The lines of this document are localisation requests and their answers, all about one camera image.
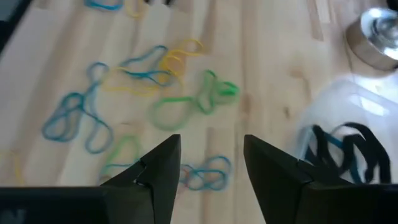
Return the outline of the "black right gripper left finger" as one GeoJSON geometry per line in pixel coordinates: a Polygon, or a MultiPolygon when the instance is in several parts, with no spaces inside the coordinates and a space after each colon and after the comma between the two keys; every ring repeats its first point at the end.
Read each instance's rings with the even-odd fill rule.
{"type": "Polygon", "coordinates": [[[3,187],[1,223],[170,223],[180,178],[173,134],[96,187],[3,187]]]}

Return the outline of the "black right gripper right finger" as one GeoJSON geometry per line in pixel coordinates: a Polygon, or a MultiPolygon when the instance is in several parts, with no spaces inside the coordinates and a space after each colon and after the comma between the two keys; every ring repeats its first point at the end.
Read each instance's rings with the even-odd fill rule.
{"type": "Polygon", "coordinates": [[[397,223],[396,184],[352,184],[252,134],[244,158],[266,223],[397,223]]]}

